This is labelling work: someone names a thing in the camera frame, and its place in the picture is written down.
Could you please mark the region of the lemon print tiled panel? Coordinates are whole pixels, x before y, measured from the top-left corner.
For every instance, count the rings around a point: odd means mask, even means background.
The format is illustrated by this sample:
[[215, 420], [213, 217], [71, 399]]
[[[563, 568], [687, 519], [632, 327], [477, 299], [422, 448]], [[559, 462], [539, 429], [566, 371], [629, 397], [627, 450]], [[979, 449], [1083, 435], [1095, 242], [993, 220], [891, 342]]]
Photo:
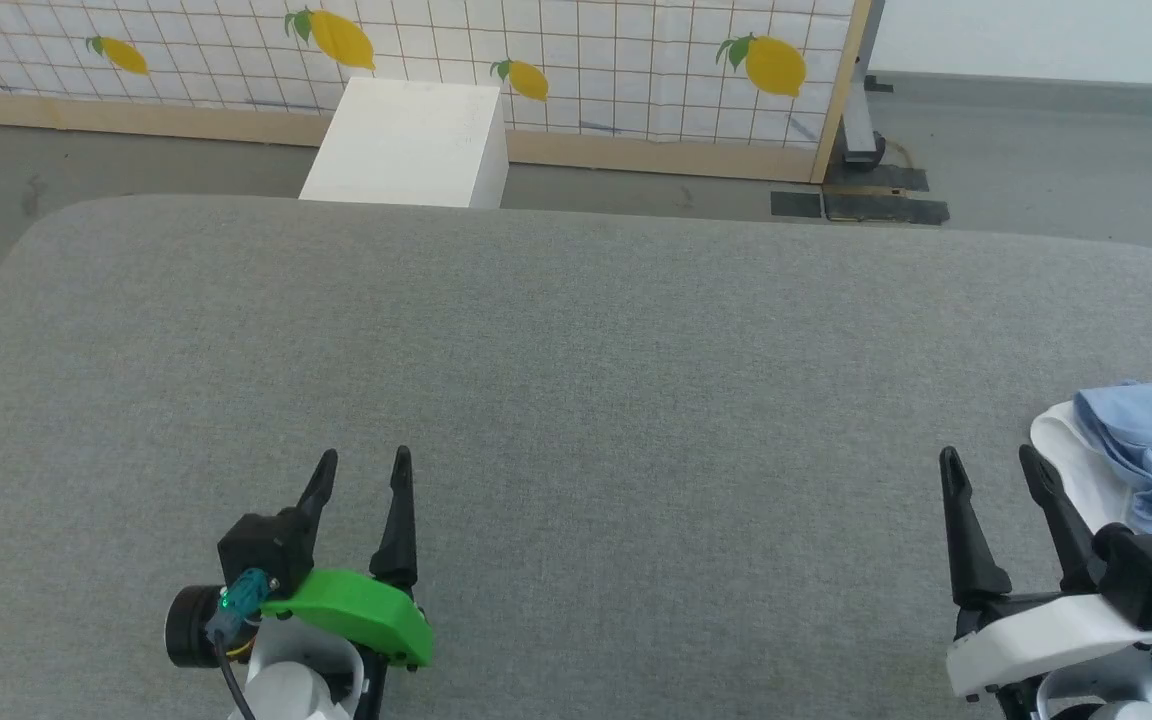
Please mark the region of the lemon print tiled panel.
[[0, 126], [320, 145], [364, 81], [526, 164], [818, 183], [881, 0], [0, 0]]

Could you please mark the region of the white box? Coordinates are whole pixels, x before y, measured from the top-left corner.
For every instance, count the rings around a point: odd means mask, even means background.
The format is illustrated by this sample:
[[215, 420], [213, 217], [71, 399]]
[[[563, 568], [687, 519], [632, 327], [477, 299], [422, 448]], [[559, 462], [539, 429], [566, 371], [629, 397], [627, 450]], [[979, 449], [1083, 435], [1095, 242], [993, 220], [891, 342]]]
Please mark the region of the white box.
[[353, 77], [300, 199], [499, 209], [508, 172], [499, 88]]

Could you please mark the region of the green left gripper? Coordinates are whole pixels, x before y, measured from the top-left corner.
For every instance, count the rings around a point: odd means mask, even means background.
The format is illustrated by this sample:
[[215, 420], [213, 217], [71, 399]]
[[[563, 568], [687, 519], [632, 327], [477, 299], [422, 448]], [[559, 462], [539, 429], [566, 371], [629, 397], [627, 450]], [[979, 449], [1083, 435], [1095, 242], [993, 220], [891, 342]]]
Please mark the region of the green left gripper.
[[433, 626], [403, 592], [412, 591], [419, 582], [410, 448], [401, 445], [396, 450], [387, 521], [369, 564], [372, 578], [353, 570], [314, 569], [317, 532], [335, 475], [338, 450], [329, 448], [317, 461], [291, 511], [291, 583], [306, 579], [287, 600], [270, 597], [262, 602], [262, 615], [291, 615], [323, 632], [369, 647], [391, 665], [429, 667], [434, 657]]

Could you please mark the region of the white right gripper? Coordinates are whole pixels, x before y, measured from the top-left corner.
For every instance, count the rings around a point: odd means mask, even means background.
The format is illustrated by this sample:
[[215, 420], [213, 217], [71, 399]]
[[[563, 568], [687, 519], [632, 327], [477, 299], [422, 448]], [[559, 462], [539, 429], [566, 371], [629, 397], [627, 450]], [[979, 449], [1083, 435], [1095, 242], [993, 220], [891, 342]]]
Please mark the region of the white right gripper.
[[[1041, 452], [1021, 445], [1018, 458], [1056, 552], [1060, 591], [1079, 596], [996, 620], [952, 643], [946, 657], [952, 694], [967, 698], [1038, 676], [1039, 702], [1082, 696], [1152, 702], [1152, 630], [1135, 626], [1102, 596], [1089, 594], [1098, 591], [1105, 574], [1091, 529]], [[958, 452], [946, 446], [938, 462], [952, 600], [960, 609], [975, 609], [1010, 594], [1011, 578], [996, 564], [983, 533]]]

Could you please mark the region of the grey metal panel support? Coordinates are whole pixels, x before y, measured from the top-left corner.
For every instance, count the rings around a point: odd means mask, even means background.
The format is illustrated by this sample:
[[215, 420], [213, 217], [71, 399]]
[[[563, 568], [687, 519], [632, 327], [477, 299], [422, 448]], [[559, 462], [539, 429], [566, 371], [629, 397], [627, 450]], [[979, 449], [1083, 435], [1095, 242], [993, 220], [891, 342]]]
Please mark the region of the grey metal panel support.
[[841, 141], [838, 141], [838, 158], [847, 169], [872, 172], [886, 154], [886, 137], [878, 132], [870, 118], [867, 92], [877, 88], [869, 74], [886, 0], [867, 0], [867, 14], [861, 32], [858, 50], [851, 53], [854, 60], [851, 85], [847, 91], [844, 114], [840, 122]]

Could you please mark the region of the black floor plates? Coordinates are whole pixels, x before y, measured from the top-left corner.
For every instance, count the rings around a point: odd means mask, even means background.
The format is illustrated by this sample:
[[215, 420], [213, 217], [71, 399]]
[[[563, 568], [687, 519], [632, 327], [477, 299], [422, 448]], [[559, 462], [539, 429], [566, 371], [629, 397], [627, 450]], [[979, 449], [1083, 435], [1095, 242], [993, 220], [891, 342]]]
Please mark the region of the black floor plates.
[[833, 167], [814, 190], [773, 191], [771, 215], [829, 222], [940, 225], [950, 219], [945, 200], [929, 199], [927, 173], [878, 165], [870, 170]]

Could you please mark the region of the white garment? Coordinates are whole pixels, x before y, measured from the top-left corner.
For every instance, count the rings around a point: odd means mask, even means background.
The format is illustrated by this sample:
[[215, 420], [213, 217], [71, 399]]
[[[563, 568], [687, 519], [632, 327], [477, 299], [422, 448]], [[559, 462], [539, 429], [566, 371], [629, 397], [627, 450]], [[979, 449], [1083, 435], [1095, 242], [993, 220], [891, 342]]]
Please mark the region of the white garment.
[[1030, 444], [1058, 470], [1066, 495], [1092, 532], [1121, 523], [1139, 530], [1132, 515], [1134, 491], [1082, 433], [1073, 402], [1048, 407], [1030, 424]]

